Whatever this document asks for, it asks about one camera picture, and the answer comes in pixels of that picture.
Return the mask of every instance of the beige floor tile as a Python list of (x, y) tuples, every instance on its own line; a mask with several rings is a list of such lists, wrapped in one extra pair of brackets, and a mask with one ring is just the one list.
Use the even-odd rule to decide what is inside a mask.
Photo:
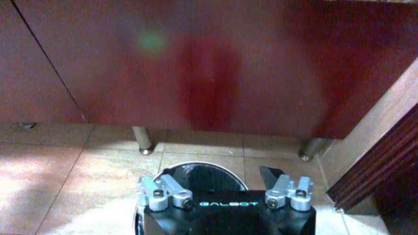
[(0, 145), (0, 233), (34, 234), (82, 148)]
[(281, 136), (244, 135), (244, 155), (246, 157), (269, 157), (297, 159), (304, 141)]
[(89, 149), (74, 167), (38, 234), (133, 234), (135, 183), (158, 172), (162, 153)]
[(35, 234), (55, 194), (31, 190), (0, 193), (0, 234)]
[(11, 128), (11, 124), (0, 124), (0, 142), (4, 142), (7, 140)]
[(166, 152), (242, 156), (241, 134), (202, 131), (170, 131)]
[(10, 144), (0, 146), (2, 191), (58, 193), (82, 148)]
[(49, 128), (46, 145), (83, 147), (94, 125), (90, 124), (45, 124)]
[(250, 189), (265, 190), (265, 182), (260, 167), (268, 166), (284, 170), (296, 181), (301, 176), (309, 176), (316, 185), (325, 186), (317, 161), (304, 162), (302, 160), (289, 160), (277, 158), (250, 158), (245, 157), (246, 182)]
[(43, 144), (49, 137), (49, 125), (38, 124), (33, 129), (23, 129), (12, 125), (7, 143)]
[(381, 216), (344, 215), (350, 234), (389, 235), (389, 231)]
[[(157, 144), (154, 151), (163, 152), (167, 138), (167, 130), (149, 128), (153, 144)], [(87, 147), (107, 149), (139, 149), (131, 126), (97, 125), (94, 127)]]
[(222, 165), (225, 168), (231, 170), (242, 180), (245, 180), (242, 157), (197, 155), (197, 154), (185, 154), (185, 153), (165, 153), (159, 171), (162, 171), (165, 168), (175, 164), (189, 162), (189, 161), (203, 161), (203, 162), (210, 162), (210, 163)]

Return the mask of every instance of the wall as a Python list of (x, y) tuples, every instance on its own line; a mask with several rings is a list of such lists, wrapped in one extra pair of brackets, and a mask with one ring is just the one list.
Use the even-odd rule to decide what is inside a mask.
[(408, 111), (418, 103), (418, 59), (344, 140), (336, 140), (321, 156), (329, 186), (348, 172)]

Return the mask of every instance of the green light spot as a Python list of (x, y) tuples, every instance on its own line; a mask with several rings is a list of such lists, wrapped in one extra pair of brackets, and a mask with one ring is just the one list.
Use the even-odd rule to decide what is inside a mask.
[(159, 33), (146, 33), (141, 36), (141, 47), (149, 52), (161, 52), (165, 48), (165, 38)]

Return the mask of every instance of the red wooden panel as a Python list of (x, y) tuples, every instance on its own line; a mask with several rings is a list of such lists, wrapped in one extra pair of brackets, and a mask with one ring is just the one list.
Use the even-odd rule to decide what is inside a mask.
[(418, 55), (418, 7), (18, 1), (93, 122), (344, 138)]
[(0, 122), (83, 122), (10, 1), (0, 1)]

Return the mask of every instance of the silver bracket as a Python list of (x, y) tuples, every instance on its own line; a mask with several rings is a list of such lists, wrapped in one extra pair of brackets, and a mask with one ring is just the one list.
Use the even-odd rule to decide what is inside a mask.
[(281, 175), (274, 187), (266, 191), (265, 203), (273, 210), (286, 205), (286, 197), (290, 198), (292, 207), (297, 211), (309, 211), (312, 208), (312, 187), (313, 182), (309, 177), (302, 176), (298, 188), (289, 175)]
[(138, 206), (150, 206), (155, 212), (169, 207), (169, 198), (173, 197), (174, 206), (189, 210), (193, 208), (193, 192), (185, 189), (171, 175), (162, 175), (155, 181), (143, 177), (138, 182)]

